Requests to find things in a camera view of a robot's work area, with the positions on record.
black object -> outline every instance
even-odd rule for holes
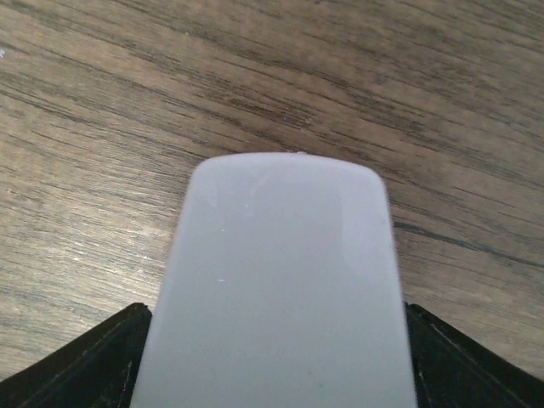
[[[132,304],[0,382],[0,406],[127,408],[150,317]],[[420,408],[544,408],[543,381],[418,305],[406,317]]]

wooden floor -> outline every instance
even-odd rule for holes
[[[195,165],[263,150],[378,171],[406,299],[544,377],[542,38],[541,0],[0,0],[0,378],[154,306]]]

glossy white surface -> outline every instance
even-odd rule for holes
[[[416,406],[382,180],[300,154],[205,161],[132,407],[333,406]]]

wooden table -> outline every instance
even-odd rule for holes
[[[378,171],[406,299],[544,377],[542,38],[540,0],[1,1],[0,378],[154,306],[197,163],[286,150]]]

white object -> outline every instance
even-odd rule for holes
[[[193,174],[133,408],[414,408],[382,180],[296,153]]]

